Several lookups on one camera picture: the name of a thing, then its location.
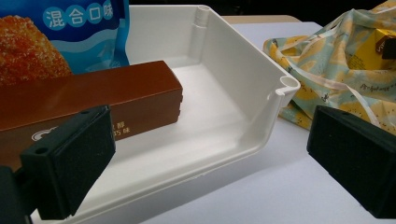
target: chocolate bar package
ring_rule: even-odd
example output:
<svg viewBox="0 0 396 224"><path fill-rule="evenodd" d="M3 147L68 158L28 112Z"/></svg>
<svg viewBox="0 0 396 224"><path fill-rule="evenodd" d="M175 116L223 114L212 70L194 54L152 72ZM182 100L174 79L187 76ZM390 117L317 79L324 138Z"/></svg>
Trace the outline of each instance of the chocolate bar package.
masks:
<svg viewBox="0 0 396 224"><path fill-rule="evenodd" d="M34 141L76 113L110 105L116 140L177 122L182 86L164 61L0 88L0 164L14 170Z"/></svg>

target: snack package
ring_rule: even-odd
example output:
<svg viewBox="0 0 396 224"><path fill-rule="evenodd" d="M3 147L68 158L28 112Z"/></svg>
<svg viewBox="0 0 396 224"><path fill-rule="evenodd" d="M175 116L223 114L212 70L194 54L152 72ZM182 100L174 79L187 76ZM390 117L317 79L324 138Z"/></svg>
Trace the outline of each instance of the snack package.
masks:
<svg viewBox="0 0 396 224"><path fill-rule="evenodd" d="M384 59L382 54L386 41L396 38L396 31L375 29L361 44L347 65L351 69L387 70L396 67L396 60Z"/></svg>
<svg viewBox="0 0 396 224"><path fill-rule="evenodd" d="M127 0L0 1L0 87L129 65Z"/></svg>

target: floral plastic bag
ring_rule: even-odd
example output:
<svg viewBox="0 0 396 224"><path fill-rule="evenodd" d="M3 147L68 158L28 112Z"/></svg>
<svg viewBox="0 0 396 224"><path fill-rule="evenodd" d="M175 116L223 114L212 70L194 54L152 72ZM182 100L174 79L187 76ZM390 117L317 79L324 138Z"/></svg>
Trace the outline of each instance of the floral plastic bag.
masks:
<svg viewBox="0 0 396 224"><path fill-rule="evenodd" d="M396 70L348 66L378 29L396 31L396 1L351 9L312 35L266 40L263 51L301 83L279 116L310 130L316 106L326 105L396 134Z"/></svg>

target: black foam block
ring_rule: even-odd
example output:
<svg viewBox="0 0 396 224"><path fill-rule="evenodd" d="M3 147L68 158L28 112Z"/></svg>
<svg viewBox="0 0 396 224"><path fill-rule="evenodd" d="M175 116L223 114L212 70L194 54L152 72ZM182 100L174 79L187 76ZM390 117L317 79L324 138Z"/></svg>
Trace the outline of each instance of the black foam block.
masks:
<svg viewBox="0 0 396 224"><path fill-rule="evenodd" d="M0 223L27 223L21 191L11 168L0 166Z"/></svg>
<svg viewBox="0 0 396 224"><path fill-rule="evenodd" d="M42 219L74 215L115 153L109 107L76 114L21 154Z"/></svg>
<svg viewBox="0 0 396 224"><path fill-rule="evenodd" d="M395 135L319 105L307 150L374 217L396 218Z"/></svg>

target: blue snack bag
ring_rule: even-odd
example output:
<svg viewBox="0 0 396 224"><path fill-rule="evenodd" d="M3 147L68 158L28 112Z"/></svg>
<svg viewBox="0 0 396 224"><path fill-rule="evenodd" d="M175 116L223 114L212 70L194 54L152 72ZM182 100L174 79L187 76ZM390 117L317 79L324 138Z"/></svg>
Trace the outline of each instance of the blue snack bag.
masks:
<svg viewBox="0 0 396 224"><path fill-rule="evenodd" d="M1 0L6 16L29 18L74 75L129 65L128 0Z"/></svg>

